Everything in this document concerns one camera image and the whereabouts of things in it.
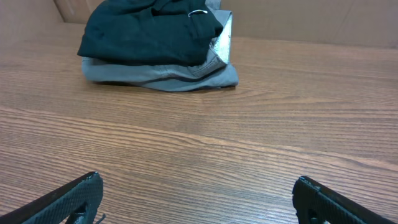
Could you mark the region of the folded black garment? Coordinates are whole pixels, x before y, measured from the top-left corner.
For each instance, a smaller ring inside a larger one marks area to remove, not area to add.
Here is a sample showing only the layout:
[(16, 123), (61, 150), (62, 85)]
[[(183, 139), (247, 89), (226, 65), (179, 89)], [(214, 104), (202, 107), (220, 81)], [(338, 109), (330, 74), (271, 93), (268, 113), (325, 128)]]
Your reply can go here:
[(103, 1), (86, 23), (78, 55), (138, 65), (205, 62), (223, 26), (204, 1)]

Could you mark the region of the folded grey garment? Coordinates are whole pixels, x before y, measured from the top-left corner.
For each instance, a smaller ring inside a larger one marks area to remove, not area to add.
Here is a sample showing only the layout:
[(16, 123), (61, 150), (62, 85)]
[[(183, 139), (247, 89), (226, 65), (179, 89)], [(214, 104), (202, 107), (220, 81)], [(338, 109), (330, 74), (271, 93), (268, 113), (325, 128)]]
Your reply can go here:
[(130, 66), (97, 58), (82, 58), (82, 72), (96, 83), (122, 83), (161, 91), (192, 91), (224, 88), (239, 83), (238, 74), (229, 61), (232, 12), (221, 10), (221, 1), (206, 5), (225, 30), (212, 40), (205, 63), (192, 67), (181, 65)]

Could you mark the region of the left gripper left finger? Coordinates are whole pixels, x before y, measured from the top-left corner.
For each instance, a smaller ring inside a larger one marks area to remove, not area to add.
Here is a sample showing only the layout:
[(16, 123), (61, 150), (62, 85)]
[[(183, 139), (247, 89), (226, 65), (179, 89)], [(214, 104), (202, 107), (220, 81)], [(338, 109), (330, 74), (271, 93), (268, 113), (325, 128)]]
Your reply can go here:
[(89, 172), (17, 210), (1, 216), (4, 224), (94, 223), (103, 198), (103, 180)]

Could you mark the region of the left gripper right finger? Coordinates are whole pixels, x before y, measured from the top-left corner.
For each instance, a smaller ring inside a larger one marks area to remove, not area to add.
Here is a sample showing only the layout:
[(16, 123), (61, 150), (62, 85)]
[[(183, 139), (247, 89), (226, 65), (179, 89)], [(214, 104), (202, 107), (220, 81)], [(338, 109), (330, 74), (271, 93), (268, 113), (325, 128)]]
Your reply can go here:
[(292, 195), (299, 224), (396, 224), (307, 176), (296, 180)]

